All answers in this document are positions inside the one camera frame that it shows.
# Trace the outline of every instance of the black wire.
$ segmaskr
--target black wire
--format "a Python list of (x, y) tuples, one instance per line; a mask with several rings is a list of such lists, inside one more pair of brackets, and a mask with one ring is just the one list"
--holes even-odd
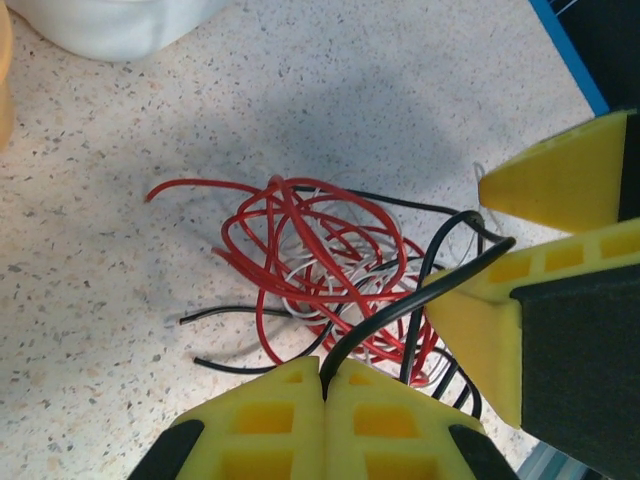
[[(478, 222), (480, 225), (484, 225), (482, 216), (474, 210), (465, 210), (464, 212), (456, 213), (442, 224), (442, 226), (433, 236), (431, 242), (429, 242), (429, 246), (427, 247), (427, 252), (422, 261), (420, 273), (418, 274), (417, 288), (420, 288), (422, 286), (427, 275), (429, 275), (431, 273), (431, 270), (433, 270), (433, 264), (436, 261), (438, 250), (440, 250), (440, 247), (442, 246), (442, 243), (444, 242), (449, 232), (451, 232), (451, 230), (453, 230), (460, 223), (469, 223), (471, 221)], [(418, 336), (420, 334), (420, 323), (422, 322), (423, 310), (424, 309), (420, 307), (411, 312), (409, 328), (407, 329), (407, 338), (405, 340), (404, 353), (402, 355), (402, 363), (400, 364), (399, 375), (399, 380), (407, 385), (411, 381), (411, 370), (413, 361), (415, 359), (416, 346), (418, 344)]]
[(504, 238), (481, 256), (474, 258), (444, 277), (435, 280), (433, 283), (420, 287), (418, 290), (410, 293), (403, 299), (378, 310), (371, 317), (353, 327), (351, 331), (342, 337), (331, 349), (320, 368), (320, 380), (322, 382), (322, 389), (325, 398), (329, 388), (329, 382), (331, 382), (331, 379), (338, 371), (338, 368), (340, 368), (344, 359), (347, 358), (349, 354), (364, 340), (389, 323), (418, 307), (422, 307), (431, 300), (438, 298), (440, 295), (452, 290), (474, 275), (480, 273), (499, 257), (504, 255), (514, 245), (514, 238)]
[[(449, 360), (449, 366), (456, 365), (456, 370), (458, 371), (460, 376), (466, 382), (465, 388), (469, 387), (469, 391), (471, 393), (471, 398), (473, 399), (473, 406), (471, 407), (471, 416), (474, 417), (474, 418), (477, 418), (478, 420), (480, 420), (480, 416), (482, 415), (482, 396), (480, 395), (480, 392), (478, 391), (476, 386), (473, 384), (473, 382), (471, 381), (469, 376), (465, 373), (465, 371), (462, 368), (460, 368), (460, 366), (458, 365), (458, 362), (456, 361), (456, 359), (453, 358), (453, 355), (451, 355), (449, 352), (447, 352), (446, 350), (444, 350), (444, 349), (442, 349), (440, 347), (435, 347), (433, 349), (433, 351), (439, 353), (440, 355), (445, 357), (447, 360)], [(468, 394), (467, 394), (467, 397), (464, 399), (464, 401), (458, 405), (458, 402), (460, 402), (461, 398), (462, 398), (462, 396), (458, 397), (458, 400), (456, 400), (456, 403), (454, 403), (454, 405), (453, 405), (457, 409), (460, 409), (462, 407), (462, 405), (464, 405), (464, 402), (468, 398)]]
[[(478, 256), (482, 255), (482, 253), (484, 252), (484, 238), (480, 235), (478, 235), (476, 251)], [(453, 377), (455, 376), (457, 371), (458, 371), (458, 362), (454, 359), (454, 361), (449, 364), (449, 367), (447, 368), (447, 371), (443, 375), (440, 382), (438, 382), (438, 386), (436, 387), (436, 390), (432, 394), (433, 398), (440, 399), (440, 397), (442, 397), (445, 390), (451, 384), (451, 380), (453, 380)], [(471, 389), (469, 387), (469, 384), (467, 383), (462, 389), (462, 392), (460, 393), (460, 395), (458, 396), (458, 399), (453, 404), (453, 407), (457, 408), (458, 410), (462, 408), (464, 403), (469, 398), (470, 394), (471, 394)]]
[[(265, 315), (272, 315), (274, 317), (291, 318), (291, 314), (288, 311), (277, 308), (264, 308), (263, 312)], [(202, 318), (222, 315), (223, 313), (256, 313), (256, 307), (249, 305), (222, 305), (219, 307), (206, 308), (194, 314), (182, 317), (178, 320), (178, 324), (187, 325)]]
[[(420, 260), (421, 257), (409, 257), (407, 258), (407, 261), (411, 262), (414, 260)], [(394, 267), (398, 264), (398, 259), (393, 259), (390, 260), (386, 263), (383, 263), (381, 265), (378, 265), (377, 267), (373, 268), (372, 271), (380, 271), (380, 270), (386, 270), (387, 268), (391, 268)], [(442, 265), (439, 264), (435, 264), (434, 268), (436, 268), (437, 270), (444, 270), (444, 267)], [(365, 285), (366, 283), (368, 283), (369, 281), (371, 281), (371, 278), (365, 278), (363, 280), (361, 280), (360, 282), (358, 282), (356, 284), (357, 288), (362, 287), (363, 285)], [(342, 309), (345, 307), (344, 304), (339, 304), (336, 307), (336, 313), (340, 313), (342, 311)], [(179, 325), (187, 325), (189, 323), (201, 320), (203, 318), (206, 317), (212, 317), (215, 315), (221, 315), (223, 313), (256, 313), (256, 307), (254, 306), (249, 306), (249, 305), (222, 305), (219, 307), (211, 307), (211, 308), (206, 308), (204, 310), (200, 310), (199, 312), (193, 313), (191, 315), (187, 315), (185, 317), (182, 317), (178, 320), (178, 324)], [(293, 316), (291, 315), (291, 313), (289, 313), (287, 310), (281, 310), (281, 309), (276, 309), (276, 308), (264, 308), (263, 312), (266, 315), (272, 315), (275, 317), (283, 317), (283, 318), (293, 318)], [(307, 355), (310, 355), (311, 353), (314, 352), (314, 350), (316, 348), (318, 348), (322, 342), (329, 336), (329, 334), (331, 333), (331, 330), (333, 328), (333, 324), (328, 323), (327, 326), (322, 330), (322, 332), (320, 332), (320, 335), (318, 336), (318, 338), (316, 338), (307, 348), (305, 348), (302, 352), (300, 352), (298, 355), (296, 355), (295, 357), (293, 357), (293, 359), (295, 358), (300, 358), (300, 357), (305, 357)], [(213, 370), (217, 370), (223, 373), (232, 373), (232, 374), (236, 374), (236, 375), (263, 375), (267, 372), (270, 372), (271, 370), (273, 370), (274, 368), (276, 368), (278, 365), (270, 365), (267, 367), (232, 367), (229, 365), (225, 365), (222, 363), (217, 363), (217, 362), (212, 362), (210, 360), (205, 360), (202, 357), (194, 357), (193, 359), (193, 363), (195, 363), (196, 365), (200, 365), (202, 367), (207, 367), (207, 368), (211, 368)]]
[[(188, 315), (178, 320), (178, 323), (180, 325), (186, 325), (188, 323), (195, 322), (196, 320), (199, 320), (204, 317), (220, 315), (223, 313), (255, 313), (255, 312), (256, 312), (256, 307), (251, 307), (246, 305), (231, 305), (231, 306), (225, 305), (220, 307), (208, 308), (206, 310), (202, 310), (193, 315)], [(273, 315), (276, 317), (285, 317), (285, 318), (292, 317), (288, 311), (278, 310), (274, 308), (265, 308), (264, 313), (267, 315)], [(298, 355), (293, 357), (292, 360), (295, 358), (306, 357), (311, 353), (313, 353), (313, 351), (317, 349), (320, 345), (322, 345), (322, 342), (324, 342), (324, 340), (329, 336), (332, 328), (333, 328), (333, 325), (331, 323), (328, 323), (325, 326), (325, 328), (322, 330), (322, 332), (320, 332), (320, 335), (313, 342), (311, 342), (311, 344), (307, 348), (305, 348), (302, 352), (300, 352)], [(273, 370), (278, 366), (278, 365), (270, 365), (268, 367), (254, 367), (254, 368), (231, 367), (229, 365), (224, 365), (222, 363), (216, 363), (210, 360), (205, 360), (204, 358), (201, 358), (201, 357), (195, 357), (193, 359), (193, 363), (203, 367), (211, 368), (213, 370), (218, 370), (220, 372), (234, 373), (237, 375), (263, 375), (267, 372), (270, 372), (271, 370)]]
[[(307, 193), (315, 192), (318, 190), (315, 187), (306, 187), (302, 185), (294, 186), (293, 189), (297, 192), (307, 192)], [(381, 203), (388, 203), (389, 205), (397, 205), (399, 207), (412, 208), (414, 210), (422, 210), (424, 212), (443, 213), (445, 215), (456, 215), (457, 213), (460, 213), (460, 211), (456, 210), (455, 208), (445, 207), (442, 205), (432, 205), (429, 203), (411, 202), (409, 200), (402, 200), (400, 198), (387, 197), (386, 195), (364, 192), (362, 190), (353, 190), (349, 188), (347, 188), (346, 190), (355, 195), (358, 195), (359, 197), (367, 198), (369, 200), (375, 200)], [(476, 233), (486, 238), (490, 242), (498, 243), (500, 240), (504, 238), (484, 228), (484, 224), (481, 225), (471, 220), (466, 221), (465, 223), (469, 225), (469, 227), (471, 227)]]

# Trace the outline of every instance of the countertop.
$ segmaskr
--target countertop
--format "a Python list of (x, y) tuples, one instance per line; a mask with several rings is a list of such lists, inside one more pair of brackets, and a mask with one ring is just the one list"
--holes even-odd
[[(13, 25), (17, 122), (0, 156), (5, 478), (123, 478), (179, 413), (247, 380), (193, 365), (195, 353), (266, 362), (251, 316), (175, 324), (255, 301), (210, 253), (242, 195), (182, 188), (145, 204), (157, 183), (259, 186), (280, 173), (476, 207), (474, 162), (490, 170), (591, 116), (526, 0), (239, 1), (128, 64)], [(422, 245), (444, 220), (397, 213)], [(558, 236), (499, 223), (520, 246)], [(452, 250), (468, 240), (456, 231)], [(309, 341), (276, 327), (285, 357)], [(484, 423), (517, 467), (535, 441), (488, 408)]]

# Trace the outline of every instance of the red wire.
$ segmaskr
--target red wire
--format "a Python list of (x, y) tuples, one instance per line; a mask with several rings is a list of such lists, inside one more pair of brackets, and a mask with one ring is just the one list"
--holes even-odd
[[(326, 349), (331, 349), (336, 342), (335, 335), (345, 335), (352, 328), (340, 315), (333, 311), (335, 304), (355, 304), (362, 316), (367, 318), (379, 308), (380, 302), (393, 302), (409, 292), (397, 291), (400, 281), (405, 277), (407, 269), (407, 249), (422, 256), (423, 252), (418, 245), (404, 238), (398, 231), (393, 219), (379, 205), (363, 199), (349, 191), (338, 188), (326, 182), (310, 178), (291, 178), (288, 180), (280, 176), (274, 176), (269, 181), (267, 188), (260, 190), (249, 185), (221, 180), (204, 179), (178, 179), (164, 182), (151, 190), (146, 201), (153, 200), (164, 190), (176, 186), (206, 186), (239, 190), (248, 193), (250, 197), (242, 202), (236, 213), (229, 217), (222, 225), (221, 236), (225, 248), (213, 248), (212, 251), (223, 257), (241, 275), (258, 286), (258, 299), (256, 305), (256, 330), (260, 344), (266, 354), (276, 364), (283, 360), (275, 353), (269, 343), (264, 326), (264, 303), (267, 293), (278, 295), (286, 299), (293, 308), (300, 309), (305, 305), (311, 311), (319, 312), (309, 320), (327, 318), (335, 325), (331, 335), (323, 342)], [(322, 192), (310, 198), (302, 198), (295, 187), (305, 186), (318, 189)], [(358, 206), (372, 215), (379, 225), (361, 226), (354, 225), (344, 219), (314, 209), (327, 202), (348, 202)], [(260, 238), (249, 221), (262, 219), (266, 222), (266, 242)], [(322, 227), (327, 234), (319, 236), (311, 227), (311, 223)], [(331, 285), (326, 282), (326, 276), (321, 275), (314, 279), (315, 265), (307, 267), (292, 274), (291, 267), (286, 260), (281, 258), (280, 245), (285, 228), (292, 226), (300, 237), (305, 248), (311, 256), (321, 265), (333, 279)], [(239, 228), (245, 235), (245, 242), (257, 246), (263, 254), (262, 264), (257, 263), (240, 247), (245, 242), (238, 243), (232, 238), (232, 231)], [(376, 241), (375, 235), (385, 235), (397, 252), (397, 268), (393, 275), (382, 285), (379, 293), (361, 293), (356, 285), (351, 282), (336, 261), (337, 258), (346, 260), (353, 265), (363, 261), (362, 255), (354, 246), (354, 238), (360, 242), (366, 242), (375, 252), (375, 260), (370, 264), (361, 266), (364, 270), (371, 271), (376, 266), (385, 262), (382, 248)], [(337, 246), (327, 246), (328, 242), (336, 241)], [(316, 335), (325, 328), (325, 325), (309, 325), (309, 329)], [(356, 353), (369, 352), (372, 363), (389, 360), (401, 363), (404, 352), (404, 326), (401, 320), (396, 322), (395, 332), (382, 329), (372, 335), (356, 350)], [(417, 352), (411, 369), (411, 384), (424, 386), (428, 378), (422, 372), (427, 355), (433, 350), (438, 336), (435, 334), (426, 317), (420, 329), (422, 343)]]

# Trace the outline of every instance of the black panel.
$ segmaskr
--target black panel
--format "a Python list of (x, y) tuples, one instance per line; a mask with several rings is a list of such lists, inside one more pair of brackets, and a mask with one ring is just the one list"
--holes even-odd
[(640, 1), (549, 3), (610, 109), (640, 106)]
[(640, 479), (640, 265), (513, 290), (522, 427), (616, 480)]
[(589, 469), (582, 476), (581, 480), (607, 480), (607, 479), (603, 477), (601, 474), (599, 474), (598, 472), (596, 472), (595, 470)]
[(203, 430), (200, 420), (188, 420), (162, 432), (129, 480), (175, 480)]
[(518, 480), (489, 437), (464, 425), (451, 425), (449, 433), (476, 480)]
[(640, 114), (627, 117), (618, 221), (640, 217)]

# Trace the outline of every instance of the electrical wire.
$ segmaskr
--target electrical wire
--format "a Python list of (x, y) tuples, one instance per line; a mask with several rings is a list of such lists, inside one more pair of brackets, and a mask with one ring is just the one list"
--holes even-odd
[[(420, 288), (420, 286), (424, 283), (427, 275), (429, 275), (431, 273), (431, 270), (433, 270), (433, 265), (435, 263), (438, 250), (442, 246), (442, 243), (444, 242), (449, 232), (462, 222), (466, 222), (467, 224), (469, 224), (470, 222), (477, 222), (480, 225), (483, 224), (482, 216), (478, 212), (473, 210), (466, 210), (464, 212), (456, 213), (451, 218), (449, 218), (438, 229), (431, 242), (429, 242), (427, 252), (422, 261), (422, 266), (420, 267), (420, 273), (418, 274), (418, 288)], [(407, 339), (405, 341), (405, 349), (402, 357), (402, 363), (400, 365), (399, 377), (399, 380), (406, 384), (411, 383), (411, 379), (416, 374), (416, 370), (419, 371), (422, 368), (422, 365), (420, 365), (419, 363), (414, 366), (414, 357), (416, 352), (416, 345), (418, 344), (418, 333), (420, 330), (420, 322), (422, 320), (422, 317), (422, 306), (411, 312), (411, 319), (409, 321), (409, 328), (407, 330)]]
[[(255, 313), (255, 312), (256, 312), (256, 307), (245, 306), (245, 305), (225, 305), (221, 307), (207, 308), (195, 314), (182, 317), (180, 320), (178, 320), (178, 324), (187, 325), (189, 323), (195, 322), (202, 318), (221, 315), (223, 313)], [(263, 312), (267, 315), (272, 315), (275, 317), (291, 318), (291, 314), (286, 310), (279, 310), (275, 308), (264, 308)], [(302, 352), (300, 352), (298, 355), (293, 357), (292, 360), (295, 358), (301, 358), (301, 357), (306, 357), (308, 355), (311, 355), (322, 344), (322, 342), (327, 337), (327, 335), (329, 335), (331, 328), (332, 328), (332, 325), (327, 324), (323, 332), (307, 348), (305, 348)], [(233, 373), (236, 375), (263, 375), (267, 372), (270, 372), (271, 370), (273, 370), (278, 366), (276, 364), (276, 365), (270, 365), (267, 367), (255, 367), (255, 368), (232, 367), (222, 363), (216, 363), (210, 360), (205, 360), (201, 357), (194, 357), (193, 363), (203, 367), (218, 370), (220, 372)]]
[(447, 275), (438, 278), (433, 281), (433, 283), (418, 288), (414, 293), (407, 295), (405, 298), (378, 310), (371, 317), (353, 327), (351, 331), (331, 349), (320, 369), (320, 380), (325, 398), (329, 383), (337, 373), (344, 359), (364, 340), (403, 315), (427, 304), (431, 300), (438, 298), (461, 283), (469, 280), (474, 275), (477, 275), (509, 251), (514, 245), (514, 238), (504, 238), (479, 257), (470, 260), (468, 263), (458, 267)]
[[(449, 360), (449, 364), (453, 365), (456, 364), (457, 362), (455, 360), (455, 358), (453, 358), (453, 355), (451, 355), (449, 352), (447, 352), (445, 349), (440, 348), (440, 347), (435, 347), (433, 349), (434, 352), (439, 353), (440, 355), (444, 356), (445, 358), (447, 358), (447, 360)], [(478, 391), (478, 389), (476, 388), (476, 386), (473, 384), (473, 382), (471, 381), (471, 379), (469, 378), (469, 376), (464, 372), (464, 370), (462, 370), (461, 368), (457, 367), (457, 371), (460, 374), (460, 376), (464, 379), (465, 381), (465, 389), (468, 388), (469, 392), (471, 394), (471, 398), (473, 400), (473, 406), (471, 407), (471, 416), (474, 418), (477, 418), (478, 420), (480, 420), (480, 417), (482, 416), (482, 396), (480, 395), (480, 392)], [(440, 397), (435, 397), (433, 395), (431, 395), (433, 398), (436, 399), (440, 399)], [(454, 408), (457, 408), (458, 410), (462, 408), (462, 406), (464, 405), (464, 403), (467, 401), (467, 398), (469, 397), (469, 394), (465, 394), (464, 390), (463, 393), (458, 397), (458, 399), (456, 400), (456, 402), (453, 404)]]
[[(423, 255), (422, 250), (411, 240), (403, 237), (393, 219), (379, 205), (354, 193), (313, 179), (284, 180), (275, 176), (260, 190), (235, 182), (218, 180), (181, 179), (165, 182), (147, 195), (151, 201), (162, 191), (176, 186), (210, 186), (246, 192), (250, 198), (242, 202), (236, 213), (222, 225), (225, 248), (213, 251), (223, 257), (240, 274), (259, 287), (256, 305), (256, 329), (259, 341), (275, 364), (283, 360), (269, 345), (265, 333), (265, 296), (275, 294), (283, 299), (286, 309), (298, 321), (305, 321), (316, 335), (320, 335), (327, 323), (335, 328), (322, 342), (332, 348), (339, 338), (353, 328), (333, 305), (345, 304), (343, 309), (357, 307), (362, 319), (369, 317), (388, 302), (408, 295), (404, 279), (415, 280), (408, 270), (408, 252)], [(300, 197), (298, 190), (313, 193), (311, 198)], [(373, 225), (354, 225), (329, 212), (325, 207), (331, 202), (347, 202), (356, 205), (373, 216)], [(262, 240), (250, 222), (262, 219), (266, 222), (267, 239)], [(235, 240), (232, 229), (238, 230), (264, 255), (263, 263), (256, 262), (243, 250), (244, 242)], [(295, 253), (289, 245), (281, 248), (287, 240), (286, 229), (293, 229), (304, 247)], [(367, 254), (362, 253), (366, 246)], [(367, 282), (364, 290), (357, 285), (371, 275), (374, 269), (395, 257), (397, 266)], [(371, 363), (385, 360), (400, 363), (404, 343), (401, 325), (396, 331), (383, 329), (366, 339), (358, 352), (367, 352)], [(425, 322), (421, 330), (425, 339), (420, 358), (426, 357), (435, 341), (430, 325)], [(424, 378), (414, 376), (415, 386), (424, 386)]]
[[(437, 335), (426, 317), (421, 322), (424, 305), (486, 268), (513, 246), (515, 241), (512, 238), (488, 231), (481, 215), (474, 211), (459, 212), (450, 207), (412, 202), (361, 190), (342, 190), (324, 182), (304, 178), (284, 180), (275, 176), (264, 190), (218, 180), (172, 180), (151, 190), (147, 201), (151, 201), (163, 190), (181, 185), (230, 188), (251, 195), (222, 226), (226, 250), (214, 248), (213, 251), (258, 285), (260, 290), (255, 307), (215, 307), (184, 317), (180, 324), (221, 313), (255, 313), (260, 343), (274, 361), (272, 366), (257, 368), (231, 367), (200, 357), (194, 358), (194, 363), (228, 373), (266, 373), (283, 363), (283, 360), (269, 346), (264, 332), (264, 315), (295, 318), (306, 322), (317, 337), (294, 358), (308, 355), (320, 345), (329, 350), (320, 372), (325, 395), (339, 364), (350, 353), (364, 354), (365, 361), (374, 368), (375, 363), (384, 360), (400, 363), (402, 381), (414, 386), (424, 386), (429, 379), (421, 370), (427, 355), (434, 351), (449, 361), (449, 367), (435, 393), (441, 395), (440, 391), (448, 387), (457, 371), (467, 384), (454, 406), (462, 407), (471, 395), (474, 411), (476, 410), (476, 405), (481, 402), (479, 393), (452, 355), (435, 346)], [(312, 197), (304, 199), (298, 193), (312, 193)], [(375, 203), (368, 202), (369, 200), (451, 215), (452, 218), (438, 230), (430, 242), (427, 254), (423, 256), (415, 243), (402, 236), (397, 219)], [(354, 218), (356, 215), (349, 205), (356, 205), (372, 215), (379, 225), (356, 225), (337, 217), (326, 206), (319, 208), (323, 203), (331, 202), (346, 202)], [(267, 221), (266, 242), (249, 227), (249, 222), (258, 218)], [(424, 278), (433, 268), (442, 269), (442, 266), (434, 264), (442, 241), (455, 225), (462, 222), (477, 233), (479, 257), (423, 287)], [(285, 230), (291, 229), (291, 226), (297, 237), (285, 234)], [(249, 258), (238, 247), (237, 242), (232, 240), (231, 230), (234, 227), (239, 227), (265, 255), (263, 265)], [(293, 244), (287, 246), (291, 238)], [(496, 245), (482, 254), (485, 239)], [(406, 253), (407, 249), (416, 252), (418, 256), (410, 257)], [(395, 258), (389, 259), (388, 255), (394, 255)], [(412, 272), (408, 268), (409, 262), (420, 258), (423, 259), (420, 271)], [(410, 288), (404, 283), (405, 277), (416, 282), (417, 287), (412, 293), (409, 293)], [(279, 310), (265, 307), (267, 293), (280, 296), (286, 308)], [(340, 318), (341, 313), (353, 306), (357, 306), (365, 317), (355, 325)], [(412, 311), (412, 319), (404, 333), (400, 318)], [(384, 328), (394, 321), (398, 324), (395, 336)]]

